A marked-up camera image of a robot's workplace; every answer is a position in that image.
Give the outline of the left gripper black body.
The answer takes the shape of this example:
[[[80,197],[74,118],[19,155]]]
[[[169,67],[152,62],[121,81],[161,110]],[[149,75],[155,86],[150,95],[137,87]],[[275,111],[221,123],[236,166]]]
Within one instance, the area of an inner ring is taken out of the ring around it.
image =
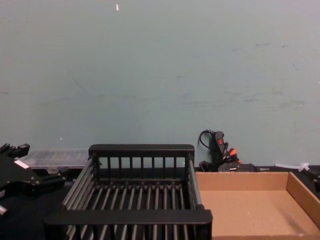
[[[0,198],[31,196],[41,184],[40,177],[25,163],[0,155]]]

